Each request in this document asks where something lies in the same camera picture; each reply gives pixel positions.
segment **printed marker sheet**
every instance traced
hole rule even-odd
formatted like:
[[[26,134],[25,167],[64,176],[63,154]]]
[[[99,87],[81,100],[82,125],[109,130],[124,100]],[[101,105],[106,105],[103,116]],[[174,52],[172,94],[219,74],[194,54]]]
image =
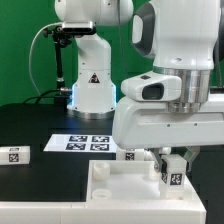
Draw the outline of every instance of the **printed marker sheet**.
[[[53,134],[44,152],[116,152],[112,136]]]

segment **green screen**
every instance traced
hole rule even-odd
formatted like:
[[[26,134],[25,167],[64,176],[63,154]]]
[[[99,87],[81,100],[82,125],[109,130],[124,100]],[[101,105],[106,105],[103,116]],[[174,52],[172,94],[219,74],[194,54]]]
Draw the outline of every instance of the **green screen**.
[[[145,0],[133,0],[135,10]],[[0,105],[21,103],[37,96],[29,78],[29,51],[36,33],[45,25],[58,22],[54,11],[54,0],[1,0],[1,45],[0,45]],[[132,21],[122,26],[124,54],[129,76],[152,69],[153,61],[141,57],[131,46]],[[112,81],[122,97],[120,84],[126,78],[122,65],[118,27],[100,27],[98,34],[112,47]],[[33,77],[41,92],[56,88],[56,63],[54,44],[51,37],[41,35],[35,44],[32,58]],[[76,43],[62,49],[63,69],[66,86],[77,80]]]

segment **black tabletop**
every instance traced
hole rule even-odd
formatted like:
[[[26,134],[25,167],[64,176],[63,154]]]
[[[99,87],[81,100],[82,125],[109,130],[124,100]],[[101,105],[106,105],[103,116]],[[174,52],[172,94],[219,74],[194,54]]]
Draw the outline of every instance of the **black tabletop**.
[[[111,160],[115,155],[43,149],[52,134],[111,135],[112,123],[71,117],[54,105],[0,107],[0,146],[31,147],[30,165],[0,167],[0,201],[85,201],[89,160]],[[224,148],[202,147],[189,179],[207,209],[207,224],[223,224]]]

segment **cable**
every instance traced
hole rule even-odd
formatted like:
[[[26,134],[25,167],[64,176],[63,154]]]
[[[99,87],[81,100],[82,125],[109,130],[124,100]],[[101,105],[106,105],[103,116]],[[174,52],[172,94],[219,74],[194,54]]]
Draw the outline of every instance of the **cable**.
[[[48,95],[50,93],[55,93],[55,92],[60,92],[60,89],[52,89],[52,90],[45,91],[44,93],[42,93],[39,96],[39,98],[36,100],[35,104],[38,104],[44,96],[46,96],[46,95]]]
[[[215,44],[215,67],[216,67],[216,77],[218,86],[222,86],[222,73],[220,68],[220,61],[219,61],[219,38]]]
[[[54,98],[68,98],[69,96],[42,96],[41,99],[54,99]],[[35,99],[39,99],[40,96],[35,96],[35,97],[30,97],[28,99],[26,99],[23,104],[26,104],[28,101],[30,100],[35,100]]]
[[[126,78],[128,79],[128,69],[127,69],[127,63],[125,60],[125,53],[124,53],[124,43],[123,43],[123,36],[121,31],[121,8],[120,8],[120,0],[117,0],[117,12],[118,12],[118,30],[119,30],[119,39],[120,39],[120,48],[121,48],[121,56],[122,56],[122,64],[123,69],[126,75]]]
[[[36,34],[36,36],[34,37],[33,41],[32,41],[32,44],[31,44],[31,47],[30,47],[30,53],[29,53],[29,77],[30,77],[30,80],[37,92],[37,94],[40,96],[41,93],[40,93],[40,90],[38,89],[35,81],[34,81],[34,78],[33,78],[33,74],[32,74],[32,56],[33,56],[33,49],[34,49],[34,45],[36,43],[36,40],[37,38],[39,37],[39,35],[43,32],[43,30],[45,30],[46,28],[50,27],[50,26],[58,26],[58,25],[61,25],[62,22],[59,22],[59,23],[52,23],[52,24],[49,24],[47,26],[44,26],[43,28],[41,28],[38,33]]]

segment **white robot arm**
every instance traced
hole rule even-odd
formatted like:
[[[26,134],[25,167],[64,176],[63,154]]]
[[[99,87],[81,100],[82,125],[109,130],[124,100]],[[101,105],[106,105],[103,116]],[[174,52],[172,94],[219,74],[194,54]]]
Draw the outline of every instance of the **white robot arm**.
[[[55,10],[61,21],[115,26],[118,25],[118,3],[120,21],[127,23],[133,14],[132,0],[55,0]]]
[[[133,44],[155,61],[122,83],[113,126],[121,148],[224,143],[224,97],[209,94],[220,14],[219,0],[153,0],[136,13]]]
[[[133,14],[132,0],[55,0],[55,10],[63,21],[62,30],[77,33],[78,80],[68,112],[86,119],[112,116],[116,87],[110,78],[111,47],[94,30],[128,22]]]

